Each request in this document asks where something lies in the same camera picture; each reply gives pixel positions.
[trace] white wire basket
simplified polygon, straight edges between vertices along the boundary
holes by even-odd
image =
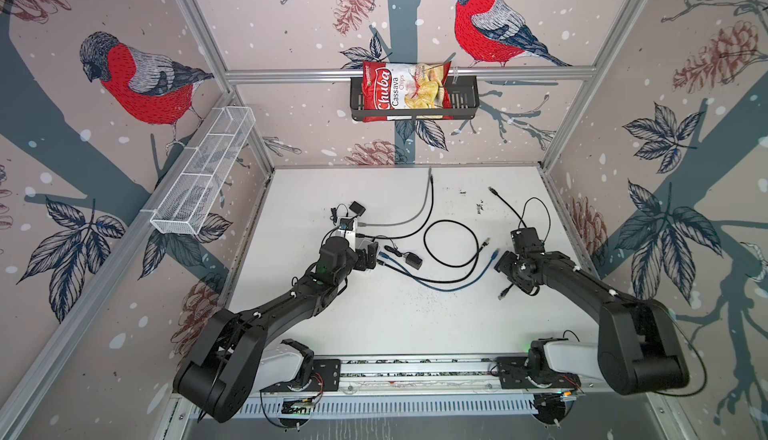
[[[160,233],[196,235],[254,127],[254,112],[226,106],[170,187],[150,222]]]

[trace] pine cone illustration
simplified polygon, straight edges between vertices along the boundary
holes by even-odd
[[[608,251],[608,230],[605,228],[603,216],[589,205],[589,199],[586,197],[576,200],[571,196],[571,203],[567,204],[567,207],[592,261],[602,265]]]
[[[362,21],[368,19],[370,11],[373,11],[373,0],[336,0],[336,9],[333,11],[336,22],[333,27],[342,36],[346,36],[350,29],[360,28]]]
[[[396,165],[405,162],[402,152],[383,139],[376,139],[373,143],[365,145],[356,144],[351,154],[351,157],[344,159],[352,165]]]
[[[737,21],[710,38],[698,54],[689,56],[683,69],[675,70],[672,89],[686,86],[688,93],[705,86],[727,84],[744,66],[757,56],[757,27],[748,21]]]
[[[179,318],[181,328],[170,337],[171,343],[176,344],[174,352],[181,354],[182,359],[187,357],[208,319],[219,309],[218,299],[216,291],[210,289],[203,281],[195,283],[184,297],[181,306],[183,315]]]

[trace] chip bag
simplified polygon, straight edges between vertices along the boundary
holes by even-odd
[[[364,109],[450,108],[446,95],[446,78],[451,63],[428,65],[419,63],[364,62],[362,64],[362,97]],[[364,122],[411,117],[366,117]],[[452,119],[452,117],[419,116],[420,119]]]

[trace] bird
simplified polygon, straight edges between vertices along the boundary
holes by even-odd
[[[504,0],[456,0],[456,41],[475,66],[481,61],[504,66],[512,58],[538,56],[557,66],[570,66],[549,53]]]
[[[192,96],[205,80],[214,77],[199,68],[182,65],[165,55],[145,53],[98,31],[80,46],[80,61],[88,81],[97,78],[104,89],[133,117],[150,125],[172,125],[174,137],[165,146],[168,154],[176,139],[176,122],[192,107]]]

